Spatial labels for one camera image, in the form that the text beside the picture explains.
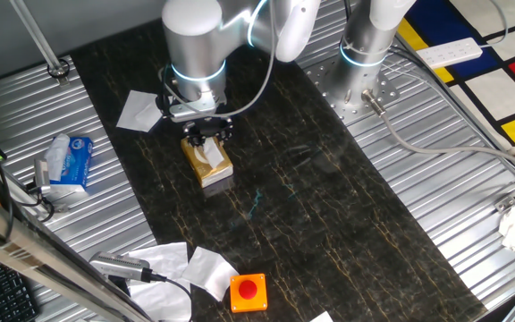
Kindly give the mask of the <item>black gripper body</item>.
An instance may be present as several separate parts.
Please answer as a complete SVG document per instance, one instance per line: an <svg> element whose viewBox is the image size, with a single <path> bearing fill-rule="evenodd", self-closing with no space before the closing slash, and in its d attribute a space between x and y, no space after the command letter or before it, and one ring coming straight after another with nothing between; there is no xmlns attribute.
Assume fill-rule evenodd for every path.
<svg viewBox="0 0 515 322"><path fill-rule="evenodd" d="M231 119L224 118L203 118L187 121L183 126L183 132L199 131L204 135L214 135L222 127L233 127Z"/></svg>

